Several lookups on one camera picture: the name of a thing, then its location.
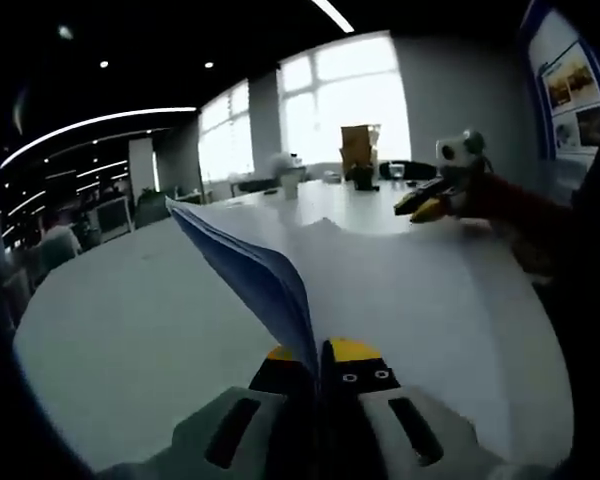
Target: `person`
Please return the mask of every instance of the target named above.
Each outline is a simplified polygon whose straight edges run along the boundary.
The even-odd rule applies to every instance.
[[[558,205],[491,173],[476,175],[465,193],[457,211],[444,213],[509,224],[549,260],[552,281],[543,305],[565,359],[574,409],[572,451],[556,478],[583,472],[595,478],[591,459],[600,460],[600,145],[571,205]]]
[[[43,218],[45,229],[39,248],[47,271],[51,271],[62,263],[78,256],[82,246],[68,225],[60,223],[57,212],[50,210]]]

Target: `white table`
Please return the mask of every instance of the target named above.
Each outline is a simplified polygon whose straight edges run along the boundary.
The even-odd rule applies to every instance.
[[[264,204],[300,224],[326,216],[348,230],[377,235],[428,228],[393,215],[406,187],[381,185],[371,193],[309,182],[300,186],[297,201],[256,193],[205,208]],[[457,365],[437,358],[433,366],[423,358],[410,378],[400,380],[473,420],[481,442],[505,458],[551,465],[568,452],[572,433],[570,390],[555,335],[504,246],[485,254],[480,242],[469,242],[465,252],[467,272],[491,315],[487,335],[494,352],[472,361],[492,363],[496,377],[457,375]],[[472,319],[458,321],[471,326]],[[369,338],[374,334],[370,330]],[[399,340],[400,332],[394,336]],[[453,338],[441,340],[453,344]],[[246,386],[275,344],[171,219],[53,271],[15,339],[40,404],[94,469],[142,460],[166,447],[176,423],[226,387]],[[458,348],[470,351],[471,345]]]

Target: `wall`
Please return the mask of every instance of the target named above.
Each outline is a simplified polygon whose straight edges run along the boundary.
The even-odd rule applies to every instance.
[[[153,142],[151,138],[129,141],[129,173],[134,202],[145,188],[153,189]]]
[[[201,189],[197,118],[173,129],[156,144],[156,163],[161,190],[178,186],[190,193]]]
[[[530,94],[513,52],[458,39],[394,38],[411,130],[412,160],[435,161],[437,139],[482,132],[496,173],[528,188],[539,176]]]
[[[249,80],[249,115],[255,175],[266,178],[269,158],[282,151],[276,70]]]

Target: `window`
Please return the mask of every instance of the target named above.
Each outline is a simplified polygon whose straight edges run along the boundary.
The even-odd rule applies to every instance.
[[[339,162],[340,127],[380,125],[379,160],[410,160],[402,79],[386,33],[305,52],[281,65],[285,150],[305,164]]]
[[[205,182],[253,172],[249,84],[246,81],[202,109],[198,153]]]

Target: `light strip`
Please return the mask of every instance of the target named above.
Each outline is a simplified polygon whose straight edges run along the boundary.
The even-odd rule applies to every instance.
[[[96,185],[100,185],[100,182],[93,182],[89,185],[85,185],[84,187],[76,188],[76,193],[80,193],[82,190],[86,190],[87,188],[95,187]]]
[[[14,229],[14,228],[16,228],[16,226],[15,226],[15,225],[11,225],[9,228],[7,228],[7,231],[6,231],[6,232],[4,232],[4,233],[2,234],[2,238],[6,237],[6,236],[7,236],[7,235],[9,235],[11,232],[13,232],[13,229]]]
[[[84,173],[81,173],[80,175],[76,175],[76,178],[82,178],[82,177],[85,177],[85,176],[90,175],[92,173],[99,172],[100,170],[105,170],[105,169],[111,168],[111,167],[117,167],[118,165],[124,165],[125,163],[127,163],[127,161],[123,160],[121,162],[116,162],[116,163],[112,163],[110,165],[105,165],[104,167],[94,168],[93,170],[89,170],[88,172],[84,172]]]
[[[64,175],[69,175],[71,173],[76,173],[75,170],[67,170],[66,172],[60,172],[60,173],[54,173],[53,175],[47,175],[45,178],[45,180],[50,180],[52,178],[58,178],[58,177],[62,177]]]
[[[13,210],[11,210],[8,214],[7,217],[10,217],[11,215],[13,215],[14,213],[16,213],[18,210],[20,210],[22,207],[24,207],[27,203],[34,201],[36,198],[44,195],[46,192],[43,190],[40,193],[36,193],[33,197],[29,198],[28,200],[25,200],[24,202],[22,202],[20,205],[18,205],[16,208],[14,208]]]
[[[320,7],[320,9],[324,13],[326,13],[329,16],[329,18],[333,20],[336,23],[336,25],[338,25],[342,29],[344,33],[353,32],[353,27],[351,26],[351,24],[347,22],[347,19],[344,18],[342,14],[338,10],[336,10],[336,7],[331,5],[331,3],[328,2],[328,0],[311,1],[315,3],[318,7]]]
[[[154,151],[151,155],[151,163],[153,166],[153,186],[156,192],[160,191],[160,176],[158,175],[158,159],[156,158],[156,152]]]
[[[120,112],[120,113],[112,113],[111,115],[104,115],[102,117],[90,118],[89,120],[83,120],[82,122],[74,123],[73,125],[67,125],[66,127],[62,127],[53,132],[47,133],[40,138],[35,139],[34,141],[27,143],[25,146],[20,147],[18,150],[9,155],[1,164],[0,169],[2,170],[4,167],[13,162],[20,155],[25,153],[26,151],[32,149],[36,145],[40,145],[42,142],[46,142],[47,140],[57,137],[58,135],[62,135],[63,133],[69,132],[71,130],[75,130],[76,128],[86,127],[87,125],[92,125],[94,123],[105,122],[107,120],[115,120],[116,118],[125,118],[125,117],[133,117],[136,115],[150,115],[152,113],[176,113],[176,112],[195,112],[196,107],[168,107],[168,108],[147,108],[144,110],[132,110],[129,112]]]

